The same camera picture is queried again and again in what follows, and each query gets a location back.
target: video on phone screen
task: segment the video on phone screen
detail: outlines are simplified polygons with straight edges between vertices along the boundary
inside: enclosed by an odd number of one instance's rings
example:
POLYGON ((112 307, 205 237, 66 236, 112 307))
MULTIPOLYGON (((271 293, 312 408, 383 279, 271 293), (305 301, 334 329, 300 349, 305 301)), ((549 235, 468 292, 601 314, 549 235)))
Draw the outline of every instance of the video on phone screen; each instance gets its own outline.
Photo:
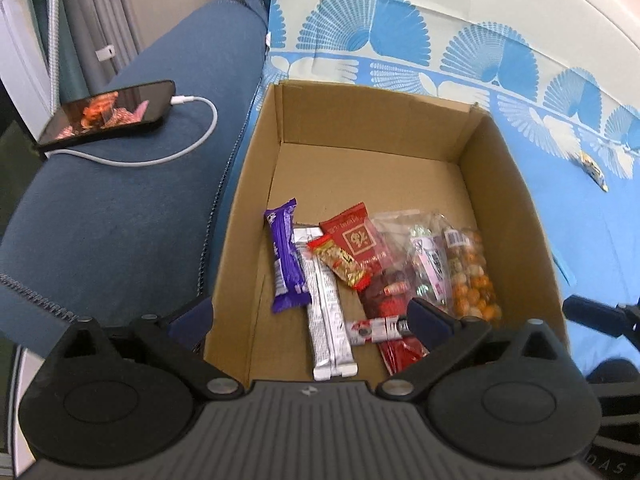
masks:
POLYGON ((149 100, 141 99, 140 88, 128 88, 62 105, 39 142, 49 144, 126 124, 141 123, 148 104, 149 100))

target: bag of orange nuts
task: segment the bag of orange nuts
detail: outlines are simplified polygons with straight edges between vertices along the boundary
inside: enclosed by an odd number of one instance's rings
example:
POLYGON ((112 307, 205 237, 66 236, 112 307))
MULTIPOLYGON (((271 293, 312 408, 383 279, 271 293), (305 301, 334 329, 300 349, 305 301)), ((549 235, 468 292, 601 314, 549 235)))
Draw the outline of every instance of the bag of orange nuts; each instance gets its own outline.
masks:
POLYGON ((447 226, 442 231, 449 265, 452 298, 450 311, 456 317, 476 316, 486 321, 502 317, 494 284, 486 273, 482 237, 473 229, 460 231, 447 226))

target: cardboard box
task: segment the cardboard box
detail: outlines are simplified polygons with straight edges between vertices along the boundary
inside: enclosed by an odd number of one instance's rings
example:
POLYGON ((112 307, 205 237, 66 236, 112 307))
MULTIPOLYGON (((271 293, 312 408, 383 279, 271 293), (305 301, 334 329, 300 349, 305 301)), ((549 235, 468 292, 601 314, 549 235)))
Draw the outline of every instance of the cardboard box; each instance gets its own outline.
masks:
MULTIPOLYGON (((262 106, 231 209, 206 359, 248 384, 311 380, 306 310, 271 313, 273 249, 265 209, 295 197, 295 221, 318 224, 364 202, 370 214, 437 210, 478 227, 502 325, 544 319, 567 342, 540 220, 522 176, 482 109, 425 96, 289 81, 262 106)), ((362 319, 342 287, 347 319, 362 319)), ((386 377, 376 346, 354 348, 355 379, 386 377)))

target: white logo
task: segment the white logo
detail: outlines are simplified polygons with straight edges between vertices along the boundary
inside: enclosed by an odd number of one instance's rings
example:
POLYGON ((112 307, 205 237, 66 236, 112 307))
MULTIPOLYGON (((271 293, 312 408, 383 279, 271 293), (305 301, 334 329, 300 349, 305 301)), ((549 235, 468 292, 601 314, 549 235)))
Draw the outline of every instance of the white logo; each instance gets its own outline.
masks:
POLYGON ((306 388, 302 388, 300 393, 306 395, 307 397, 311 397, 318 393, 318 389, 315 386, 307 386, 306 388))

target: phone screen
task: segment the phone screen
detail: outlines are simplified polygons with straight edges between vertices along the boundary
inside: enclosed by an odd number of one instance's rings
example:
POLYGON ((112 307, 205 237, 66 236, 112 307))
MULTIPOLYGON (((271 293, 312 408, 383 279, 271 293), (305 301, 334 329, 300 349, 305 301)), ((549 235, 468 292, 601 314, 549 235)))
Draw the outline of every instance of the phone screen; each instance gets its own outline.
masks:
POLYGON ((83 137, 115 128, 155 122, 164 114, 174 93, 173 81, 159 81, 63 104, 45 126, 38 143, 77 143, 83 137))

